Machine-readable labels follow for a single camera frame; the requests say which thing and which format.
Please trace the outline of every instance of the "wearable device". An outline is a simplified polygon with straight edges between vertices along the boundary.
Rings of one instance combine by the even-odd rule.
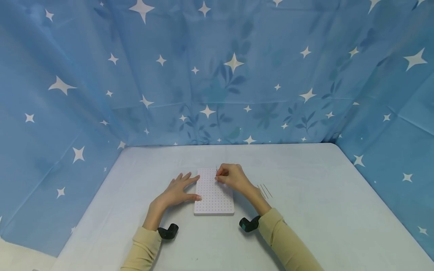
[[[170,224],[168,229],[165,228],[158,228],[158,233],[160,234],[162,239],[165,240],[171,240],[173,238],[175,238],[176,234],[178,233],[178,225],[176,224]]]
[[[258,228],[259,226],[259,219],[261,218],[260,215],[258,215],[257,217],[253,218],[252,221],[249,221],[247,218],[243,217],[240,220],[240,227],[245,231],[245,232],[251,232],[254,231]]]

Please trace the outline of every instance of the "beige sleeve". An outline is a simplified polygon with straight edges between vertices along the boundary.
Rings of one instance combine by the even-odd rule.
[[[259,219],[259,232],[287,271],[324,271],[303,241],[272,208]]]
[[[160,245],[161,236],[157,231],[138,228],[121,271],[148,271],[157,257]]]

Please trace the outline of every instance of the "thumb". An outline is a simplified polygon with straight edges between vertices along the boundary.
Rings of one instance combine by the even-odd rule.
[[[220,176],[216,176],[215,179],[216,179],[216,181],[218,181],[219,183],[226,183],[228,177],[227,177],[227,176],[222,176],[222,175],[220,175]]]
[[[185,200],[186,200],[186,201],[187,201],[187,200],[194,200],[194,201],[197,201],[197,200],[202,200],[202,197],[199,196],[199,195],[197,195],[197,194],[186,194],[186,196],[185,196]]]

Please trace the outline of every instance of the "star-patterned curtain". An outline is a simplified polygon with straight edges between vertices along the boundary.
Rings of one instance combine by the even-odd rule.
[[[57,256],[126,146],[338,144],[434,256],[433,0],[4,0],[0,235]]]

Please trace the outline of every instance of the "white pegboard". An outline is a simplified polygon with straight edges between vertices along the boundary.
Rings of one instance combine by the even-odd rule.
[[[202,197],[194,203],[195,215],[233,215],[232,189],[217,182],[216,168],[200,168],[201,176],[196,184],[196,194]]]

